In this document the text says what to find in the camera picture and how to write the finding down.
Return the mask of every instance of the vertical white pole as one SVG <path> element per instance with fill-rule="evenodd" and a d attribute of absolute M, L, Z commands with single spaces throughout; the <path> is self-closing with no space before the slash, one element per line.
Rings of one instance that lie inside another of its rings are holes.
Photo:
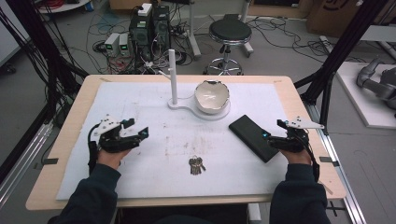
<path fill-rule="evenodd" d="M 177 105 L 177 80 L 175 50 L 169 49 L 169 73 L 171 74 L 172 103 Z"/>

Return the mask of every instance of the black smartphone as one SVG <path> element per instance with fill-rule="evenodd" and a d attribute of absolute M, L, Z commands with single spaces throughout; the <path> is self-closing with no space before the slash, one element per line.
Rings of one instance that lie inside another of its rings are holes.
<path fill-rule="evenodd" d="M 279 151 L 270 147 L 268 141 L 262 136 L 264 133 L 269 133 L 247 115 L 237 119 L 228 127 L 264 162 L 271 160 Z"/>

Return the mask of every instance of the floor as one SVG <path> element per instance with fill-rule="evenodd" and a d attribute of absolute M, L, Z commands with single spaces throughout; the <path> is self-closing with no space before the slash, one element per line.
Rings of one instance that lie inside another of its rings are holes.
<path fill-rule="evenodd" d="M 129 25 L 128 14 L 115 14 L 108 9 L 106 1 L 95 2 L 95 4 L 97 5 L 94 12 L 76 9 L 57 15 L 59 28 L 66 43 L 71 47 L 73 57 L 90 74 L 106 72 L 106 59 L 101 54 L 92 51 L 92 44 L 95 41 L 106 39 L 106 36 L 99 35 L 98 31 L 106 33 L 108 26 L 101 24 L 117 24 L 118 26 L 112 26 L 113 32 L 127 29 Z M 196 34 L 202 34 L 197 36 L 197 42 L 203 56 L 189 65 L 179 65 L 178 74 L 200 75 L 211 60 L 220 56 L 220 45 L 205 35 L 212 18 L 216 20 L 219 17 L 200 16 L 195 19 L 195 26 L 200 28 Z M 289 76 L 293 81 L 297 81 L 316 72 L 326 60 L 326 55 L 315 51 L 322 55 L 318 56 L 309 48 L 297 49 L 309 57 L 297 53 L 291 48 L 297 36 L 291 33 L 286 33 L 288 34 L 286 35 L 282 30 L 273 29 L 274 24 L 277 24 L 297 34 L 301 38 L 300 45 L 306 45 L 308 41 L 318 41 L 318 35 L 306 32 L 304 21 L 266 19 L 265 22 L 258 24 L 266 30 L 262 30 L 262 33 L 253 30 L 250 44 L 254 48 L 254 53 L 249 58 L 241 49 L 232 49 L 232 57 L 243 65 L 245 75 Z M 337 41 L 336 38 L 329 39 L 332 43 Z M 84 51 L 88 51 L 97 62 L 90 59 Z M 374 42 L 365 41 L 360 42 L 354 48 L 350 54 L 351 57 L 347 60 L 370 62 L 377 55 L 385 63 L 395 63 Z M 2 70 L 0 73 L 0 102 L 3 105 L 0 110 L 1 163 L 45 104 L 44 84 L 35 74 L 25 55 L 19 52 L 10 61 L 17 68 L 17 72 L 7 74 Z M 333 81 L 328 130 L 366 222 L 396 223 L 396 177 L 393 174 L 396 169 L 394 163 L 396 131 L 366 128 L 337 78 Z M 0 207 L 0 223 L 47 223 L 50 217 L 59 214 L 59 211 L 28 211 L 24 206 L 40 173 L 39 168 L 35 169 L 34 166 L 39 163 L 45 149 L 50 147 L 57 132 L 59 128 L 55 128 L 52 132 L 31 168 L 23 176 L 4 206 Z M 333 204 L 336 207 L 343 207 L 340 201 L 333 202 Z M 268 223 L 269 203 L 261 203 L 260 207 L 262 221 Z M 332 223 L 350 223 L 345 211 L 337 211 L 335 216 L 333 211 L 328 210 L 328 216 Z"/>

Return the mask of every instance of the black metal pole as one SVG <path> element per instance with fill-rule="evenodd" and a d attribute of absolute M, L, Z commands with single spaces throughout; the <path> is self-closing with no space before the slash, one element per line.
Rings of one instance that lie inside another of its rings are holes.
<path fill-rule="evenodd" d="M 294 84 L 296 88 L 299 88 L 311 82 L 307 91 L 301 95 L 302 100 L 311 105 L 314 105 L 320 94 L 327 89 L 326 94 L 323 94 L 322 98 L 322 109 L 320 111 L 321 124 L 325 125 L 327 123 L 332 79 L 350 51 L 361 40 L 361 37 L 372 24 L 376 15 L 378 15 L 387 2 L 388 0 L 364 1 L 321 68 L 310 77 L 306 77 Z"/>

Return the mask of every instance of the bowl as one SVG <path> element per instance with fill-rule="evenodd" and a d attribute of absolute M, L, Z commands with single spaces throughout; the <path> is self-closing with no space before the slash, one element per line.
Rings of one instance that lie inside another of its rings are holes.
<path fill-rule="evenodd" d="M 218 114 L 224 110 L 230 100 L 226 85 L 217 80 L 205 80 L 195 89 L 195 103 L 206 114 Z"/>

